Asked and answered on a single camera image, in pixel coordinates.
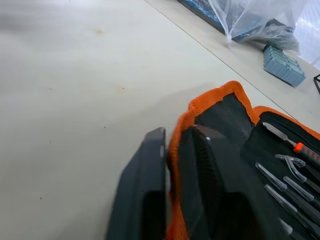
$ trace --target orange-trimmed black pouch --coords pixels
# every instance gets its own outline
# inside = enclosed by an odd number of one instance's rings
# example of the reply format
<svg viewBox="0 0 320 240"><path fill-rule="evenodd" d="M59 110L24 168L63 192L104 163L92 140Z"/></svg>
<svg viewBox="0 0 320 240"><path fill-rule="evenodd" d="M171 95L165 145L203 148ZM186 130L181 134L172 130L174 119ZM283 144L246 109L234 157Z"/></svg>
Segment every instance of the orange-trimmed black pouch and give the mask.
<svg viewBox="0 0 320 240"><path fill-rule="evenodd" d="M274 109L252 108L236 81L191 101L169 144L173 219L167 240L289 239L279 218L310 238L305 228L268 195L264 185L272 184L255 168L260 163L278 179L288 176L301 185L286 162L274 157L300 156L262 122L320 154L320 134ZM200 134L200 127L214 136L206 144L202 143L208 138Z"/></svg>

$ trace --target clear plastic bag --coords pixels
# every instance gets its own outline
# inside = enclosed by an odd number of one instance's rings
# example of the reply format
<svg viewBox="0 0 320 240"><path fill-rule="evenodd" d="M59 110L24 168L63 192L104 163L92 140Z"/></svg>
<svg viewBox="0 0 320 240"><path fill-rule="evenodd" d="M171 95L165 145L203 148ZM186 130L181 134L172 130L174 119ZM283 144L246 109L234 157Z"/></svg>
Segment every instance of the clear plastic bag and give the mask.
<svg viewBox="0 0 320 240"><path fill-rule="evenodd" d="M299 51L293 35L308 0L185 0L223 28L228 43L255 40L282 50Z"/></svg>

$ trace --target white tabletop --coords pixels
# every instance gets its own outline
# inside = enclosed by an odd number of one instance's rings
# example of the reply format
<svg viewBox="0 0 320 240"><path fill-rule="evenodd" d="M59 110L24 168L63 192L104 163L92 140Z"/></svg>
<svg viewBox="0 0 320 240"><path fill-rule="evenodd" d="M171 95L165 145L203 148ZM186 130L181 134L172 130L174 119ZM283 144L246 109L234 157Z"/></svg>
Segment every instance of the white tabletop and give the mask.
<svg viewBox="0 0 320 240"><path fill-rule="evenodd" d="M284 112L148 3L0 2L0 239L103 239L144 135L229 80Z"/></svg>

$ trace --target tool bag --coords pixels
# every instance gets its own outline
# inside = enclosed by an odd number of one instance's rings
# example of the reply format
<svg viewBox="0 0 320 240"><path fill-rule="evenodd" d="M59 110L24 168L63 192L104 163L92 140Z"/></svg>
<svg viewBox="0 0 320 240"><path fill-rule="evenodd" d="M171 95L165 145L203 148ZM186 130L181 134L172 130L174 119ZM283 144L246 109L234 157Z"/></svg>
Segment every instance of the tool bag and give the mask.
<svg viewBox="0 0 320 240"><path fill-rule="evenodd" d="M168 148L173 217L167 240L290 239L279 218L305 239L311 239L300 222L264 189L269 184L278 190L256 169L256 163L280 180L289 176L302 184L275 154L301 156L262 122L320 154L319 133L274 109L252 108L236 81L191 101L178 120ZM206 139L199 134L199 128L214 136L210 142L212 152L203 144Z"/></svg>

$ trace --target orange handle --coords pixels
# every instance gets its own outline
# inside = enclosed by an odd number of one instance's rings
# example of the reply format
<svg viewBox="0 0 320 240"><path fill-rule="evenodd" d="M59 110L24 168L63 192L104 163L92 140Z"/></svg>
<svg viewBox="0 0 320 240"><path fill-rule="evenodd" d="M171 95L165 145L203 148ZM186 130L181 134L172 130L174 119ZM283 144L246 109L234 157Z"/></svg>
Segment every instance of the orange handle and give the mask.
<svg viewBox="0 0 320 240"><path fill-rule="evenodd" d="M293 149L295 153L299 153L306 158L310 163L320 168L320 155L312 151L310 148L305 146L302 142L299 142Z"/></svg>

